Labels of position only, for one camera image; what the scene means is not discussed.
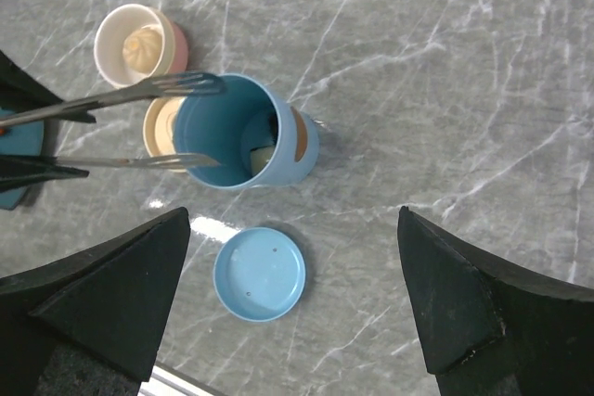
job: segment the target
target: teal plate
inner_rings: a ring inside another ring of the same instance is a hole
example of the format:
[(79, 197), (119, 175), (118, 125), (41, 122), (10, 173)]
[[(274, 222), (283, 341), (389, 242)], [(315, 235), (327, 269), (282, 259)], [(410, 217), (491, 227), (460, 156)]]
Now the teal plate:
[[(0, 109), (0, 116), (12, 115), (9, 110)], [(44, 144), (44, 122), (11, 127), (7, 134), (0, 136), (0, 154), (2, 155), (41, 155)], [(0, 193), (0, 209), (11, 211), (17, 207), (27, 187)]]
[(295, 243), (268, 227), (233, 236), (219, 251), (214, 290), (240, 319), (269, 322), (288, 313), (305, 286), (305, 261)]

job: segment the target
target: small object inside cup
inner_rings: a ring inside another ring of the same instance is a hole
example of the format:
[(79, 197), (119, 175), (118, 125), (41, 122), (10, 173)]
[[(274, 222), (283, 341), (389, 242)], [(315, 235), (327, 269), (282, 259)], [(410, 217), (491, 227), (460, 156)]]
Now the small object inside cup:
[(131, 32), (123, 41), (123, 61), (132, 70), (150, 74), (159, 63), (162, 40), (161, 34), (150, 27)]
[(252, 162), (252, 175), (260, 173), (266, 164), (272, 159), (276, 146), (258, 147), (250, 151), (250, 161)]

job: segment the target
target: orange label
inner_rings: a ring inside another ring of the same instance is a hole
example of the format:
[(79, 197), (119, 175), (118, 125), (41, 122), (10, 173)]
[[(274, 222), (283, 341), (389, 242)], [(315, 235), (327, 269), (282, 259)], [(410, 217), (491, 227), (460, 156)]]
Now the orange label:
[(295, 125), (297, 126), (297, 147), (295, 148), (295, 162), (301, 161), (307, 150), (307, 127), (303, 121), (303, 116), (295, 108), (291, 107)]

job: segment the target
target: cream-colored cup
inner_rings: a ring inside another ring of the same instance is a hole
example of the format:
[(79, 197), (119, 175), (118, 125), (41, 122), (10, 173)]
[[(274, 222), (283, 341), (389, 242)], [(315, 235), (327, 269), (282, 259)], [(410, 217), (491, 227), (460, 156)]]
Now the cream-colored cup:
[[(175, 154), (175, 117), (184, 99), (184, 97), (164, 97), (153, 100), (148, 106), (142, 124), (142, 139), (151, 157)], [(185, 170), (172, 169), (172, 172), (185, 172)]]
[[(162, 38), (161, 54), (155, 68), (148, 73), (132, 70), (122, 55), (125, 39), (142, 28), (152, 29)], [(185, 70), (187, 42), (179, 27), (160, 11), (139, 4), (128, 4), (114, 9), (103, 19), (95, 36), (93, 55), (103, 79), (116, 88), (122, 88), (149, 76)]]

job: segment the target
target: blue cup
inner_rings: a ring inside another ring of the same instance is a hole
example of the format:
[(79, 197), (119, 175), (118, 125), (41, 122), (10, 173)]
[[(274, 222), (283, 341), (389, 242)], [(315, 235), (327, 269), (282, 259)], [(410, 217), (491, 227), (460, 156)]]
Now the blue cup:
[[(316, 164), (319, 137), (306, 114), (242, 74), (224, 74), (221, 95), (185, 100), (174, 125), (177, 153), (204, 153), (221, 163), (194, 167), (189, 174), (211, 187), (239, 190), (302, 181)], [(251, 151), (273, 146), (269, 118), (276, 114), (276, 147), (265, 167), (252, 175)]]

